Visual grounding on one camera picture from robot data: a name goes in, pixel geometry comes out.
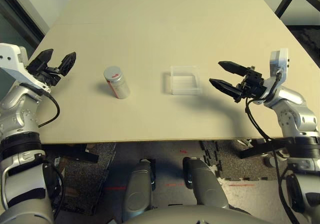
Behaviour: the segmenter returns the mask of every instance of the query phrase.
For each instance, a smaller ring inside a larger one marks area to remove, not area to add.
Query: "plastic tray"
[[[171,92],[173,95],[198,95],[201,93],[196,66],[171,66]]]

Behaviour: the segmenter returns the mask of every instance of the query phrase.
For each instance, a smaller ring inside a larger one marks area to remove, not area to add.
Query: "can lid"
[[[111,67],[106,68],[103,75],[106,78],[106,80],[117,81],[118,79],[121,78],[122,72],[119,67],[111,66]]]

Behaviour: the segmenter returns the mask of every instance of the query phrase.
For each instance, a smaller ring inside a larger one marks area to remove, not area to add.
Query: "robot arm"
[[[302,213],[309,222],[320,223],[320,137],[317,118],[308,109],[305,99],[282,84],[287,78],[288,49],[274,51],[270,56],[270,78],[264,80],[255,67],[243,67],[230,61],[219,64],[228,72],[244,76],[242,83],[233,87],[218,79],[211,84],[240,102],[253,98],[255,104],[274,110],[286,140],[290,155],[288,168],[293,174],[286,178],[291,208]]]
[[[0,43],[0,68],[20,83],[0,102],[0,194],[6,210],[1,224],[53,224],[61,207],[52,204],[61,192],[63,177],[45,161],[36,112],[43,95],[50,96],[50,87],[60,80],[59,74],[66,76],[70,71],[76,53],[67,55],[59,68],[50,68],[52,52],[41,52],[25,69],[26,50]]]

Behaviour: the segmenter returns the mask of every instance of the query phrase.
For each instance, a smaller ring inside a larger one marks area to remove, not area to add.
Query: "silver can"
[[[124,79],[124,74],[121,72],[119,67],[108,67],[104,71],[103,75],[117,98],[123,99],[130,95],[130,90],[126,80]]]

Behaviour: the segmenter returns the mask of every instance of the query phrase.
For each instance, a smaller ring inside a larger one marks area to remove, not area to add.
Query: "gray carpet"
[[[205,162],[210,166],[217,165],[217,177],[230,181],[277,179],[275,168],[267,167],[264,157],[240,159],[239,151],[247,147],[236,140],[202,141],[201,145],[205,151]],[[279,162],[280,173],[286,166],[286,162]]]
[[[320,67],[320,26],[289,25],[287,28]]]
[[[89,149],[98,154],[98,163],[85,163],[62,158],[59,168],[64,167],[66,196],[62,210],[84,215],[93,215],[103,193],[103,186],[109,173],[109,166],[115,156],[115,143],[96,144]],[[48,159],[53,161],[55,153],[47,152]]]

